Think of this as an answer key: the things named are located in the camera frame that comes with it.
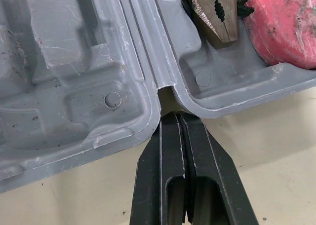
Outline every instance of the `red rubber object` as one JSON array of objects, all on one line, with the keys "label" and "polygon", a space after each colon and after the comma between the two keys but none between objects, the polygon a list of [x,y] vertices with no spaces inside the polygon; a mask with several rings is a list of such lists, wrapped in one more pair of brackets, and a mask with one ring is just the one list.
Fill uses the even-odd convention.
[{"label": "red rubber object", "polygon": [[316,68],[316,0],[249,0],[244,19],[258,54],[270,65]]}]

